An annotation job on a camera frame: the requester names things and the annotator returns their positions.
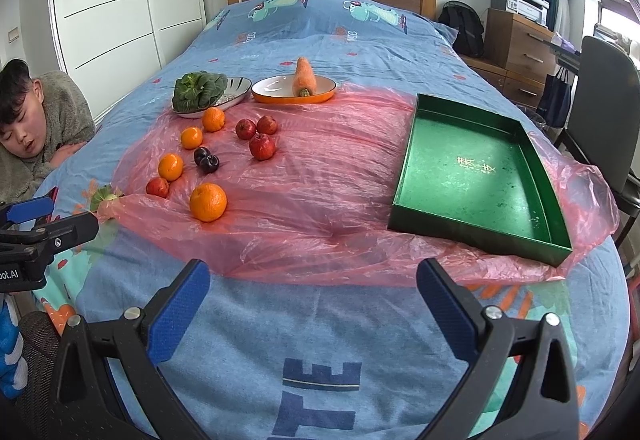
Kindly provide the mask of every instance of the light switch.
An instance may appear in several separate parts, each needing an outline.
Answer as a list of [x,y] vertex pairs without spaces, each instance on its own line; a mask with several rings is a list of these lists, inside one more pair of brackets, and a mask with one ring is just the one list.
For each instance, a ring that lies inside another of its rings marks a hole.
[[9,31],[9,43],[13,43],[18,38],[20,38],[20,32],[18,31],[18,27],[15,27],[15,29]]

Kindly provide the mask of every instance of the gray fleece jacket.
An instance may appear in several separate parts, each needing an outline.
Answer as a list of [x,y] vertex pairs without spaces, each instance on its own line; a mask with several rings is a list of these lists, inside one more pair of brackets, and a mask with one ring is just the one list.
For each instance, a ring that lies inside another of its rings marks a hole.
[[42,77],[47,139],[37,157],[20,159],[0,146],[0,201],[27,200],[53,171],[49,160],[64,144],[89,141],[95,124],[82,92],[64,72],[47,72]]

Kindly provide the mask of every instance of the printer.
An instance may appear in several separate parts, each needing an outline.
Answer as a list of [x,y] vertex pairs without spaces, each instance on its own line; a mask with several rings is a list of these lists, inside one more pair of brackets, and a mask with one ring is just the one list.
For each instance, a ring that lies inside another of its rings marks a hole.
[[532,22],[546,26],[549,3],[545,0],[491,0],[491,8],[521,14]]

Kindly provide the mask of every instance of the bed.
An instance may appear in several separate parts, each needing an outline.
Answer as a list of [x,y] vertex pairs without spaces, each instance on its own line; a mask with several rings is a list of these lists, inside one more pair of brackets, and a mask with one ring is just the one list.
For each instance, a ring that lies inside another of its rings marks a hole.
[[[111,181],[126,151],[166,110],[175,79],[193,70],[255,81],[287,73],[304,54],[317,73],[340,83],[438,91],[537,131],[453,52],[452,33],[430,22],[436,0],[228,3],[183,55],[117,104],[94,140],[46,179],[38,194],[59,187],[56,214],[88,208],[95,189]],[[116,319],[130,306],[143,306],[183,265],[110,220],[93,242],[56,257],[47,286],[34,296],[59,326],[75,312],[89,321]],[[628,337],[626,284],[612,239],[565,281],[472,288],[484,305],[499,305],[512,316],[540,319],[553,311],[561,317],[586,433],[607,400]],[[476,431],[492,423],[515,367],[508,361]],[[112,368],[133,419],[151,432],[122,371]],[[200,311],[161,371],[212,438],[410,440],[465,368],[415,289],[213,276]]]

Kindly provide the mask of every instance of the green box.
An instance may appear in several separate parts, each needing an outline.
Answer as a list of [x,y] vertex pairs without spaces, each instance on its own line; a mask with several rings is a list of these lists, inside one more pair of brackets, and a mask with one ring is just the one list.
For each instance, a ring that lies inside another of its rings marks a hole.
[[540,157],[515,119],[418,94],[388,228],[559,266],[571,253]]

